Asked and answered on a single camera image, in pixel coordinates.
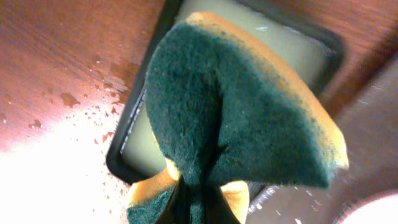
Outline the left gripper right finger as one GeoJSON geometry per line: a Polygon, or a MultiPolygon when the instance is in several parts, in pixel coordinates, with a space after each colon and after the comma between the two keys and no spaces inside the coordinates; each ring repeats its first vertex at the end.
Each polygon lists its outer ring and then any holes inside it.
{"type": "Polygon", "coordinates": [[[204,224],[239,224],[220,188],[202,188],[204,224]]]}

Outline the pinkish white plate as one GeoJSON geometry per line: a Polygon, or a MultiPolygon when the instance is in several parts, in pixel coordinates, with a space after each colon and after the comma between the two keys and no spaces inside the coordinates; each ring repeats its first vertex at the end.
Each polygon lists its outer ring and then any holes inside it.
{"type": "Polygon", "coordinates": [[[397,191],[372,195],[345,210],[337,224],[397,224],[397,191]]]}

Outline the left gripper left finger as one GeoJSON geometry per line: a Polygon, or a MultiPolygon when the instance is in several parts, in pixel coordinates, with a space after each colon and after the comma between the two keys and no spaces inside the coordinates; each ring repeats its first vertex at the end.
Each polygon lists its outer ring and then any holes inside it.
{"type": "Polygon", "coordinates": [[[188,187],[180,177],[155,224],[188,224],[188,187]]]}

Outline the green and yellow sponge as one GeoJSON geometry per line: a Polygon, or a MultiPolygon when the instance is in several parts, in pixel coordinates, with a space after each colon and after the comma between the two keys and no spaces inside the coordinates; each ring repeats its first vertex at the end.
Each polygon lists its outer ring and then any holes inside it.
{"type": "Polygon", "coordinates": [[[202,188],[220,188],[239,223],[250,182],[326,189],[349,160],[343,133],[305,82],[266,44],[212,12],[159,42],[146,111],[165,169],[131,185],[129,223],[156,223],[180,177],[188,223],[204,223],[202,188]]]}

